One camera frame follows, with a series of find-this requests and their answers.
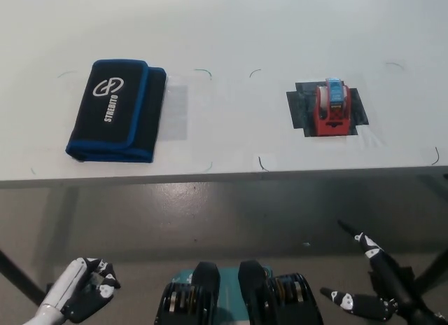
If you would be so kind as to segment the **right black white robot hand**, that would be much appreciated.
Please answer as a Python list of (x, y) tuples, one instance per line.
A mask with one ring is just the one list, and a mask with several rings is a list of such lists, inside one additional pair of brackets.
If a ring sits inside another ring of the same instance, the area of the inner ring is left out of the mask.
[(408, 324), (425, 324), (431, 313), (403, 271), (381, 246), (361, 230), (341, 220), (338, 225), (359, 245), (369, 261), (376, 296), (347, 293), (322, 287), (320, 292), (348, 314), (386, 322), (397, 314)]

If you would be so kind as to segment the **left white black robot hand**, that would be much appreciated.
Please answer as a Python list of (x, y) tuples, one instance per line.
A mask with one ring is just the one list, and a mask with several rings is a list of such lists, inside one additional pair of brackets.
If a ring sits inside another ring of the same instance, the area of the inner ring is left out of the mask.
[(30, 324), (80, 324), (105, 307), (120, 289), (113, 265), (100, 258), (77, 258), (50, 288)]

